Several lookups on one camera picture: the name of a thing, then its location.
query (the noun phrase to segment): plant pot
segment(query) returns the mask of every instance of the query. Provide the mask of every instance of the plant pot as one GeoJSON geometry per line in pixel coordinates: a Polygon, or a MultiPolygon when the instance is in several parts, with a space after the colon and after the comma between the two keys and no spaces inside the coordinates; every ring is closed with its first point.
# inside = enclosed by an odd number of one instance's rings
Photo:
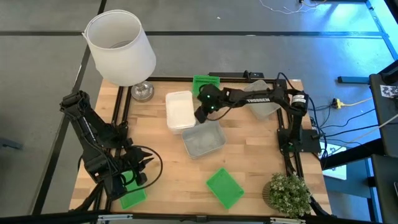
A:
{"type": "Polygon", "coordinates": [[[272,209],[276,210],[272,204],[271,204],[271,182],[268,182],[263,188],[262,188],[262,199],[264,202],[272,209]]]}

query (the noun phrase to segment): green object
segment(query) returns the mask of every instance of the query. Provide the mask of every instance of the green object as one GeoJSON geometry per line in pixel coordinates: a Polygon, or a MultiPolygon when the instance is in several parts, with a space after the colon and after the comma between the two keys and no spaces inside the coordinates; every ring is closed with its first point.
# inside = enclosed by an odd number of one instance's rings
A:
{"type": "Polygon", "coordinates": [[[220,85],[219,77],[211,77],[207,75],[194,75],[193,76],[193,85],[192,85],[192,93],[194,97],[199,95],[199,88],[206,84],[213,84],[217,88],[220,85]]]}
{"type": "MultiPolygon", "coordinates": [[[[132,178],[132,171],[126,171],[122,173],[122,175],[126,178],[126,181],[131,180],[132,178]]],[[[131,184],[126,186],[127,191],[128,190],[134,190],[137,189],[137,183],[136,181],[133,181],[131,184]]],[[[141,202],[143,202],[147,198],[147,195],[145,194],[145,190],[138,190],[136,192],[131,192],[129,194],[126,194],[125,196],[120,198],[120,204],[122,205],[122,209],[128,209],[131,208],[141,202]]]]}
{"type": "Polygon", "coordinates": [[[230,209],[244,195],[244,190],[224,168],[219,169],[206,184],[226,209],[230,209]]]}

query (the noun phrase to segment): concrete floor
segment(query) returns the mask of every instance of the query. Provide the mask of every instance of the concrete floor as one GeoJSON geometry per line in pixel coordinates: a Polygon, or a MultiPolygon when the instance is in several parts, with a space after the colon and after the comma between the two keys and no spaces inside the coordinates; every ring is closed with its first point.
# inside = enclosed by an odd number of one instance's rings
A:
{"type": "MultiPolygon", "coordinates": [[[[283,6],[298,9],[290,0],[262,1],[274,9],[283,6]]],[[[373,0],[372,4],[378,4],[376,9],[385,12],[382,1],[373,0]]],[[[0,33],[4,30],[83,30],[99,6],[99,0],[0,0],[0,33]]],[[[363,3],[326,3],[314,11],[291,15],[272,12],[258,0],[108,0],[105,10],[111,9],[136,14],[146,31],[377,31],[363,3]]],[[[386,13],[381,16],[388,24],[387,32],[393,43],[398,43],[396,33],[389,32],[396,29],[391,25],[391,18],[386,13]]],[[[352,103],[371,96],[366,85],[336,84],[337,76],[365,77],[393,62],[384,41],[378,38],[157,36],[149,37],[149,41],[157,55],[153,76],[251,70],[274,78],[277,72],[284,72],[289,78],[301,79],[319,106],[332,98],[352,103]]],[[[60,123],[58,104],[73,86],[85,45],[82,37],[0,35],[0,136],[24,145],[20,151],[0,149],[0,217],[30,212],[60,123]]],[[[101,80],[91,58],[81,89],[90,94],[93,106],[101,80]]],[[[369,101],[333,110],[327,124],[342,124],[372,108],[373,103],[369,101]]],[[[322,121],[326,115],[326,111],[322,111],[318,119],[322,121]]],[[[358,118],[357,123],[376,124],[376,115],[367,114],[358,118]]],[[[355,127],[350,123],[345,129],[355,127]]],[[[338,131],[341,130],[330,128],[327,132],[338,131]]],[[[337,139],[350,141],[364,132],[343,134],[337,139]]],[[[379,134],[374,133],[359,142],[378,137],[379,134]]],[[[44,213],[68,210],[80,154],[81,146],[69,128],[44,213]]],[[[368,213],[366,199],[330,192],[330,201],[333,213],[339,217],[369,219],[364,215],[368,213]]]]}

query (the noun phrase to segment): lampshade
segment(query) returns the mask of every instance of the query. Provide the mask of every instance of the lampshade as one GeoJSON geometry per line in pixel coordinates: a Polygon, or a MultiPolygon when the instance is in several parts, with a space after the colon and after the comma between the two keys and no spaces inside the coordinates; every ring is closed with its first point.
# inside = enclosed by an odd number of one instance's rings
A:
{"type": "Polygon", "coordinates": [[[155,69],[156,56],[140,20],[123,10],[104,12],[90,21],[83,36],[104,79],[119,86],[143,82],[155,69]]]}

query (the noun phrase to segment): lamp base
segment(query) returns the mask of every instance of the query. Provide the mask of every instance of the lamp base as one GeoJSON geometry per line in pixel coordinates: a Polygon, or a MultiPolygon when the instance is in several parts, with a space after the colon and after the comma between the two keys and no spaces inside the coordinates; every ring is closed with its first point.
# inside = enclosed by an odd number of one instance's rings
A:
{"type": "Polygon", "coordinates": [[[138,83],[131,88],[131,96],[138,102],[149,101],[154,96],[154,93],[154,86],[148,81],[138,83]]]}

